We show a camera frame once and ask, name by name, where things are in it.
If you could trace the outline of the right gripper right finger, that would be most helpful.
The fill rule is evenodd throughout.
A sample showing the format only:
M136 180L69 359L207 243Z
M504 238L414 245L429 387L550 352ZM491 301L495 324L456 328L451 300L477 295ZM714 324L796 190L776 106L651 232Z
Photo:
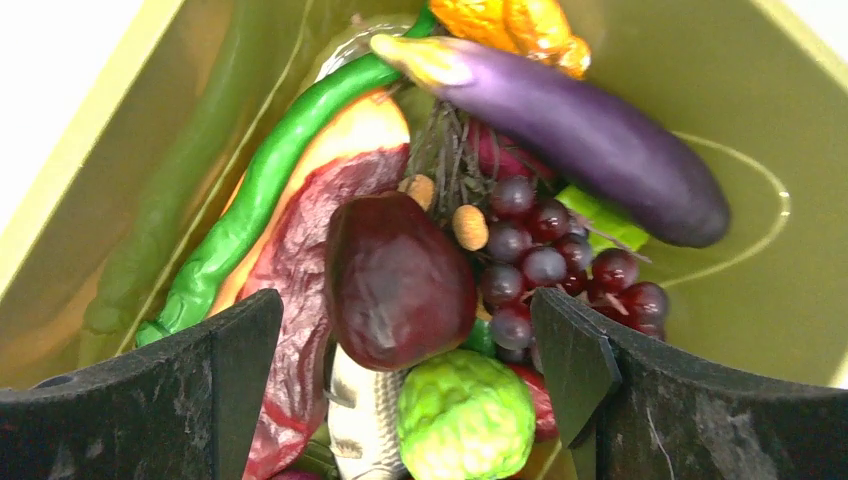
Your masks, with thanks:
M725 367L554 288L531 317L581 479L843 479L845 391Z

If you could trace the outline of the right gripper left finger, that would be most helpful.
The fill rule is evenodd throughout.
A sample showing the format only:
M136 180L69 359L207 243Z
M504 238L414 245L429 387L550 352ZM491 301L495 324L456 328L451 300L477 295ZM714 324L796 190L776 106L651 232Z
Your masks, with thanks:
M1 393L5 479L238 479L283 304L259 291L177 334Z

